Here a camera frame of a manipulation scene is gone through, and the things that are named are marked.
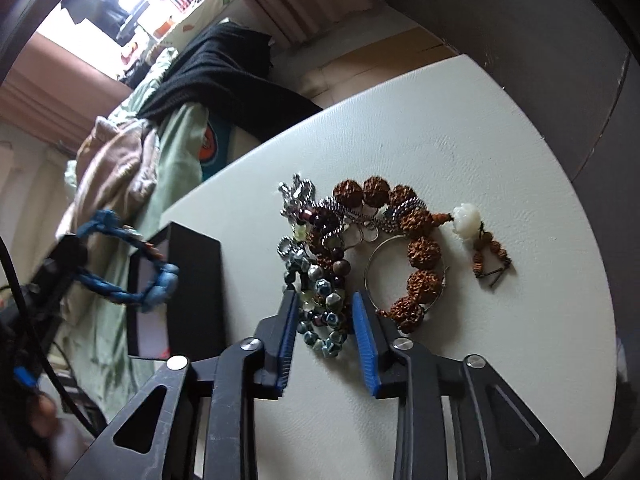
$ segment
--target blue gripper pad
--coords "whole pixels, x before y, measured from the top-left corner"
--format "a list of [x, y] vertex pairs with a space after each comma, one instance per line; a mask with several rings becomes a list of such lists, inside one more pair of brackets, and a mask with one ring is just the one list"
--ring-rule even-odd
[[289, 383], [289, 371], [291, 369], [291, 358], [293, 356], [293, 345], [296, 342], [296, 322], [298, 321], [298, 300], [290, 302], [289, 311], [287, 313], [287, 322], [285, 324], [280, 348], [278, 349], [278, 380], [276, 381], [276, 389], [279, 396], [282, 396], [284, 389]]
[[375, 397], [381, 384], [378, 373], [378, 350], [373, 340], [371, 325], [362, 301], [362, 295], [359, 292], [353, 295], [351, 309], [353, 311], [353, 329], [358, 341], [360, 366], [364, 374], [364, 382], [369, 393]]

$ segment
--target black cable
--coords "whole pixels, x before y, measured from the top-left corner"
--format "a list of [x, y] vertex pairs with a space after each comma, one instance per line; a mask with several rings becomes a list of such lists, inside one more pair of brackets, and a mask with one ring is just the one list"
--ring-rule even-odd
[[71, 376], [71, 380], [74, 383], [75, 388], [85, 397], [89, 398], [89, 396], [85, 393], [85, 391], [80, 387], [80, 384], [78, 384], [78, 378], [76, 377], [76, 373], [74, 372], [74, 369], [71, 367], [71, 361], [69, 360], [69, 358], [66, 356], [65, 351], [60, 347], [60, 345], [58, 343], [56, 343], [55, 341], [52, 341], [51, 344], [53, 346], [56, 347], [56, 349], [58, 350], [60, 356], [62, 357], [62, 359], [64, 360], [64, 362], [66, 363], [66, 367], [69, 368], [69, 375]]
[[6, 280], [9, 283], [9, 287], [11, 288], [11, 293], [14, 296], [15, 305], [20, 312], [20, 316], [22, 316], [22, 320], [25, 325], [25, 330], [27, 332], [27, 336], [31, 340], [34, 351], [36, 352], [36, 356], [38, 360], [42, 364], [43, 370], [46, 372], [49, 380], [55, 387], [55, 389], [60, 394], [62, 401], [68, 406], [71, 412], [76, 416], [76, 418], [80, 421], [86, 430], [97, 438], [99, 432], [92, 426], [92, 424], [87, 420], [84, 414], [80, 411], [69, 395], [68, 391], [65, 390], [65, 387], [62, 385], [60, 380], [58, 379], [55, 371], [51, 367], [51, 363], [47, 359], [47, 356], [44, 354], [42, 350], [42, 346], [40, 346], [40, 340], [38, 339], [38, 335], [31, 323], [31, 319], [29, 318], [29, 313], [27, 311], [27, 304], [24, 301], [24, 296], [22, 294], [22, 289], [20, 288], [20, 282], [18, 281], [18, 276], [15, 273], [14, 263], [11, 260], [11, 256], [9, 255], [9, 251], [4, 244], [4, 240], [0, 236], [0, 264], [2, 264], [2, 268], [4, 269], [4, 275], [6, 276]]

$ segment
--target black box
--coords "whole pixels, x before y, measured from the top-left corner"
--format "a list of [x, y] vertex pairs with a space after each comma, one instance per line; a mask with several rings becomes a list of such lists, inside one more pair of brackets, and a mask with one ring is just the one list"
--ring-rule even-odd
[[[184, 355], [199, 361], [226, 348], [220, 242], [171, 223], [149, 240], [179, 268], [178, 288], [166, 306], [143, 314], [127, 307], [129, 355], [167, 360]], [[127, 290], [143, 290], [153, 266], [136, 251], [129, 259]]]

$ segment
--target black blanket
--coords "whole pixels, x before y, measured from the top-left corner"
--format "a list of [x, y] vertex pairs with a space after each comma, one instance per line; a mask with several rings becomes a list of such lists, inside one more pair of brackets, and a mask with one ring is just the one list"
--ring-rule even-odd
[[206, 28], [175, 59], [138, 117], [161, 123], [197, 102], [265, 141], [318, 113], [308, 99], [267, 81], [269, 39], [235, 23]]

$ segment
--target blue rope bracelet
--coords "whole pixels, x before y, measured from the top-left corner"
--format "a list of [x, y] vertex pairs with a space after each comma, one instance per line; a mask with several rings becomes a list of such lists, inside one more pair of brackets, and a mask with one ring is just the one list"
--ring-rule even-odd
[[178, 286], [178, 267], [165, 263], [158, 250], [152, 244], [145, 242], [139, 232], [123, 226], [119, 216], [113, 211], [101, 209], [96, 211], [92, 219], [82, 225], [76, 234], [79, 238], [88, 238], [94, 233], [119, 238], [139, 249], [153, 264], [156, 275], [149, 281], [143, 292], [127, 292], [85, 268], [78, 269], [76, 279], [80, 283], [113, 303], [139, 306], [142, 312], [148, 312], [169, 300]]

